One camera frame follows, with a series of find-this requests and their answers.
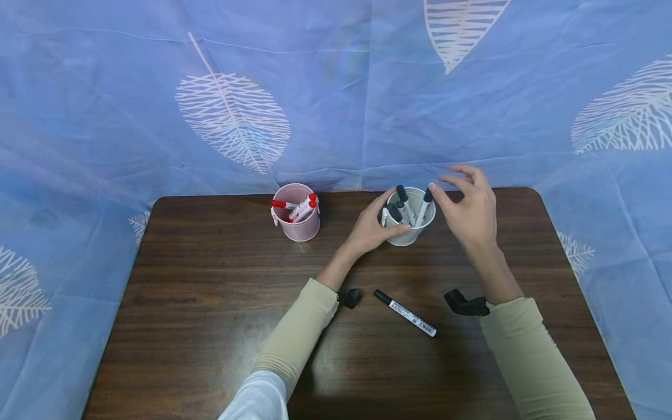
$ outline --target white leaf print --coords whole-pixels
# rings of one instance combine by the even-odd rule
[[[567,259],[574,271],[574,275],[579,278],[579,276],[588,268],[588,263],[591,258],[593,258],[595,250],[561,232],[558,232],[558,238],[560,238],[564,253],[567,254]]]
[[[50,310],[39,288],[38,272],[23,257],[0,247],[0,339]]]
[[[144,235],[144,230],[147,228],[147,222],[149,221],[149,211],[136,214],[132,218],[129,218],[128,221],[130,222],[130,225],[133,226],[135,241],[138,245],[140,245],[142,236]]]
[[[285,150],[289,121],[273,96],[235,73],[215,73],[189,38],[208,69],[204,76],[183,79],[175,98],[185,120],[221,155],[262,175]]]
[[[488,33],[511,0],[424,0],[431,45],[450,73]]]
[[[363,191],[362,185],[359,182],[351,183],[350,185],[341,185],[339,187],[336,187],[336,190],[334,190],[334,192],[356,192],[356,191]]]
[[[572,125],[574,154],[672,147],[672,54],[592,101]]]

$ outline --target beige sleeve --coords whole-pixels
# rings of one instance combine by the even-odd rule
[[[523,420],[594,419],[534,299],[491,306],[480,327]]]
[[[289,400],[317,339],[337,309],[336,292],[310,279],[271,333],[252,372],[275,372],[285,383]]]

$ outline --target marker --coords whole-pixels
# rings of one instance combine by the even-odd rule
[[[305,206],[297,215],[295,218],[290,219],[290,223],[299,223],[301,220],[303,220],[306,216],[310,214],[315,208],[317,207],[317,201],[311,200],[308,202],[308,205]]]
[[[427,333],[428,336],[434,337],[436,335],[436,328],[432,327],[430,324],[427,324],[425,321],[421,320],[416,314],[414,314],[413,312],[401,306],[399,303],[392,300],[392,298],[387,296],[385,293],[376,289],[376,291],[374,292],[374,296],[377,297],[378,299],[381,299],[382,302],[385,303],[387,306],[391,307],[393,311],[409,320],[411,324],[415,325],[416,327],[420,328],[422,331]]]
[[[298,207],[298,204],[287,203],[286,201],[280,201],[280,200],[271,200],[271,206],[293,210]]]
[[[415,220],[415,224],[413,225],[414,228],[420,227],[425,221],[425,213],[427,212],[427,207],[429,207],[432,200],[434,200],[434,196],[431,195],[431,191],[429,191],[429,188],[427,188],[425,190],[425,196],[422,197],[422,206],[418,212],[418,218]]]
[[[406,194],[406,190],[404,189],[403,185],[396,186],[396,194],[404,203],[404,214],[406,214],[408,221],[410,222],[411,226],[413,226],[415,224],[415,214],[413,213],[411,207],[408,205],[409,196],[408,194]]]
[[[290,220],[294,220],[298,213],[303,210],[309,202],[314,201],[314,202],[319,202],[317,199],[317,194],[315,193],[310,193],[308,197],[306,197],[305,200],[303,200],[301,203],[299,203],[298,207],[293,209],[290,215],[288,216]]]
[[[401,214],[401,222],[402,223],[407,223],[409,222],[409,215],[404,211],[404,202],[399,200],[396,202],[396,211],[398,211]]]
[[[390,212],[390,216],[394,219],[395,222],[401,223],[403,218],[401,217],[401,213],[399,210],[396,209],[396,206],[392,203],[387,205],[387,211]]]

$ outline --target cup handle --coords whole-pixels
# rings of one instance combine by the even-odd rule
[[[385,223],[387,221],[387,216],[389,215],[389,212],[387,211],[386,208],[382,209],[382,214],[380,215],[380,226],[385,227]]]
[[[271,217],[273,218],[273,223],[276,225],[276,228],[278,227],[278,217],[276,216],[276,213],[273,211],[273,208],[271,207]]]

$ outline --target blue backdrop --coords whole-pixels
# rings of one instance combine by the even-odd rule
[[[672,419],[671,15],[5,0],[0,419],[81,415],[158,198],[422,186],[464,162],[542,194],[636,414]]]

